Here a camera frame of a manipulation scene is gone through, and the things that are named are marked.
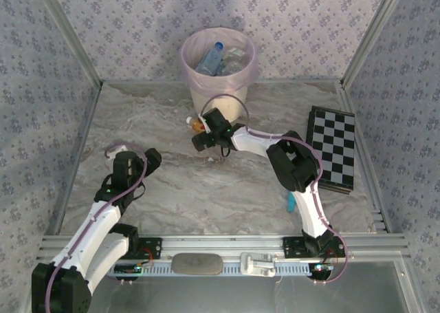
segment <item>gray marble surface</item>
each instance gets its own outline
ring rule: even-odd
[[[293,129],[303,138],[312,105],[340,109],[332,86],[304,83],[255,84],[246,105],[251,128],[271,133]],[[299,233],[300,215],[297,209],[287,212],[287,191],[269,162],[244,152],[223,158],[217,147],[198,153],[191,142],[194,132],[185,123],[193,114],[189,91],[180,84],[104,85],[61,232],[76,232],[111,173],[105,147],[127,140],[155,147],[163,159],[145,179],[145,195],[121,219],[141,234]],[[320,190],[320,197],[335,229],[374,231],[357,163],[350,195]]]

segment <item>chess board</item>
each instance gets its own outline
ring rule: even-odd
[[[350,193],[354,187],[355,115],[312,107],[306,142],[318,152],[324,164],[319,187]]]

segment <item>orange object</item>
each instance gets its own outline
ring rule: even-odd
[[[186,123],[189,124],[194,131],[201,133],[205,131],[205,126],[198,118],[188,117]]]

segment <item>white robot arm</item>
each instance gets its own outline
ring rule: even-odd
[[[144,186],[141,176],[147,177],[162,162],[155,149],[147,150],[145,156],[146,172],[136,153],[123,151],[115,155],[113,173],[104,179],[86,220],[51,263],[39,263],[32,272],[32,313],[45,313],[48,306],[51,313],[87,312],[97,285],[116,261],[127,253],[138,252],[137,228],[118,222],[138,198],[134,190],[139,183]]]
[[[255,135],[249,134],[249,131],[245,127],[237,129],[231,137],[232,144],[237,151],[249,151],[257,155],[268,158],[267,150],[273,145],[278,143],[280,140],[270,139],[270,137],[280,137],[282,134],[269,134],[264,132],[259,132],[251,130],[252,133],[259,133],[261,137],[265,136],[268,138],[260,138]],[[302,219],[302,229],[304,232],[311,237],[319,237],[325,233],[327,227],[323,224],[319,217],[318,211],[316,210],[314,204],[314,198],[311,192],[311,182],[305,187],[305,192],[292,191],[298,205],[298,209],[301,214]],[[322,209],[319,194],[315,194],[318,199],[318,207],[320,209],[321,215],[324,216],[324,211]]]
[[[302,218],[302,234],[307,249],[313,254],[322,252],[332,240],[333,232],[325,217],[318,192],[312,185],[319,173],[319,162],[313,153],[298,141],[300,136],[289,131],[286,134],[271,134],[251,130],[245,125],[232,126],[214,108],[201,118],[206,128],[192,138],[198,151],[219,145],[223,150],[249,151],[268,158],[279,182],[291,191],[296,199]]]

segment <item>patterned wallpaper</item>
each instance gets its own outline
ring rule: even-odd
[[[41,0],[0,0],[0,312],[18,312],[94,90]]]
[[[60,0],[103,80],[180,79],[178,50],[225,26],[258,44],[260,78],[341,78],[381,0]]]
[[[395,231],[440,312],[440,0],[400,0],[350,88]]]

